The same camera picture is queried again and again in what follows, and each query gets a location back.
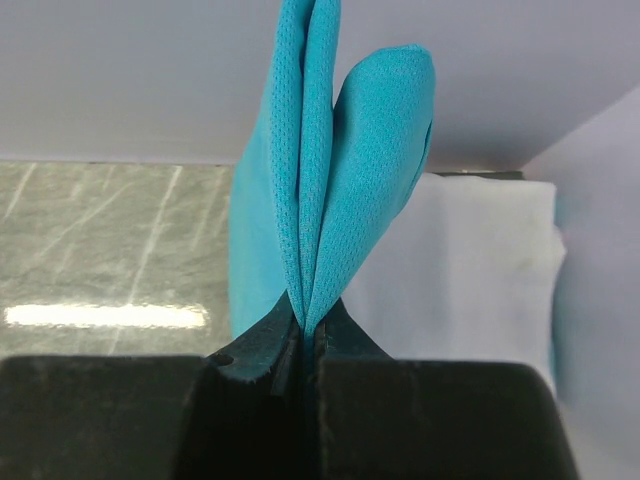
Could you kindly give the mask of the white folded t shirt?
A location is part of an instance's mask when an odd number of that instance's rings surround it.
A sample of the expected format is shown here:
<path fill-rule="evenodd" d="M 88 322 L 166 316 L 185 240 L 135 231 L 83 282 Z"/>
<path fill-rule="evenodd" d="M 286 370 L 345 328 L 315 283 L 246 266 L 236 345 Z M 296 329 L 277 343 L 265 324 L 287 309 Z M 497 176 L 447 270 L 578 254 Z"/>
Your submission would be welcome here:
<path fill-rule="evenodd" d="M 348 313 L 395 358 L 524 363 L 552 382 L 555 200 L 546 182 L 423 175 L 344 292 Z"/>

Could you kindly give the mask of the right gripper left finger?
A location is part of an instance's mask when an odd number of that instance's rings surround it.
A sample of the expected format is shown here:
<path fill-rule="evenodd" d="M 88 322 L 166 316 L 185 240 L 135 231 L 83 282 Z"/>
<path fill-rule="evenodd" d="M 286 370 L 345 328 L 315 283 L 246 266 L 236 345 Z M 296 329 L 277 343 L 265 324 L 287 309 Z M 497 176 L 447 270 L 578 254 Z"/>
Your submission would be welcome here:
<path fill-rule="evenodd" d="M 5 479 L 300 479 L 300 330 L 287 297 L 203 356 L 1 363 Z"/>

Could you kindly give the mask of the teal polo t shirt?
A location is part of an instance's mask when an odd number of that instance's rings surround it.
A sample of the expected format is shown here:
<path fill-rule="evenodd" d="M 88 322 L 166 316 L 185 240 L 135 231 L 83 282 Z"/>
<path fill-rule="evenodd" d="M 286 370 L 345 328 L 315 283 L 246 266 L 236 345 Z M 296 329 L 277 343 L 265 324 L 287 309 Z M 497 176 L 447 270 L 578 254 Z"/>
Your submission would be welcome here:
<path fill-rule="evenodd" d="M 416 44 L 375 51 L 335 89 L 340 17 L 337 1 L 281 6 L 260 112 L 232 180 L 234 336 L 287 297 L 311 337 L 425 168 L 430 53 Z"/>

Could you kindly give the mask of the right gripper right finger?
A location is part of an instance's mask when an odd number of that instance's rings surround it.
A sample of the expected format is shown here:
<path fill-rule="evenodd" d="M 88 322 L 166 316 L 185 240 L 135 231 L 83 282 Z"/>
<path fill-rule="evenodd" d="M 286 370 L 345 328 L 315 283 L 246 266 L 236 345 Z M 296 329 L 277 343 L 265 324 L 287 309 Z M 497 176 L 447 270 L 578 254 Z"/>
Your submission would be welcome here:
<path fill-rule="evenodd" d="M 337 303 L 316 328 L 324 479 L 575 479 L 554 397 L 521 363 L 395 360 Z"/>

